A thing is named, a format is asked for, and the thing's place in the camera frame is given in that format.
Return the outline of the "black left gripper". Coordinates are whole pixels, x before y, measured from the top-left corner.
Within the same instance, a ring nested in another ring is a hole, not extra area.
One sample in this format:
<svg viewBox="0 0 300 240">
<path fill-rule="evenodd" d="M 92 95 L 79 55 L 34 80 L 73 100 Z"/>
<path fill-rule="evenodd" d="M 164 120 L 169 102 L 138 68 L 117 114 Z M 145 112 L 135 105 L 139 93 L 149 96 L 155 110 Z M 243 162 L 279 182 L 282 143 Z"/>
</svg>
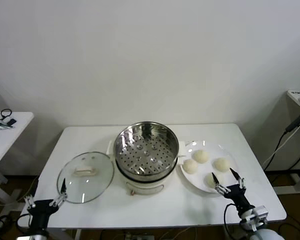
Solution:
<svg viewBox="0 0 300 240">
<path fill-rule="evenodd" d="M 27 211 L 32 216 L 28 234 L 48 234 L 47 228 L 50 216 L 59 210 L 59 207 L 67 199 L 66 179 L 63 179 L 60 194 L 55 199 L 34 201 L 33 196 L 27 195 L 24 201 Z"/>
</svg>

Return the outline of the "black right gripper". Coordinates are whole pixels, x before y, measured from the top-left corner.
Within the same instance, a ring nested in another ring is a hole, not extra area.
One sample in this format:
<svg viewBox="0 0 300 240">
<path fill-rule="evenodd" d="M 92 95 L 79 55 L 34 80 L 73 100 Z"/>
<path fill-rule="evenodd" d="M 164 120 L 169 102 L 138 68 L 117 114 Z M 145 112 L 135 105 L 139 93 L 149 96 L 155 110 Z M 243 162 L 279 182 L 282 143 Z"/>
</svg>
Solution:
<svg viewBox="0 0 300 240">
<path fill-rule="evenodd" d="M 254 205 L 250 204 L 250 202 L 245 197 L 246 186 L 245 179 L 241 178 L 240 175 L 233 170 L 231 167 L 229 168 L 232 175 L 236 179 L 237 183 L 225 187 L 220 184 L 217 176 L 212 172 L 212 178 L 214 182 L 214 189 L 221 195 L 223 195 L 226 199 L 230 199 L 233 201 L 238 214 L 243 214 L 253 208 Z"/>
</svg>

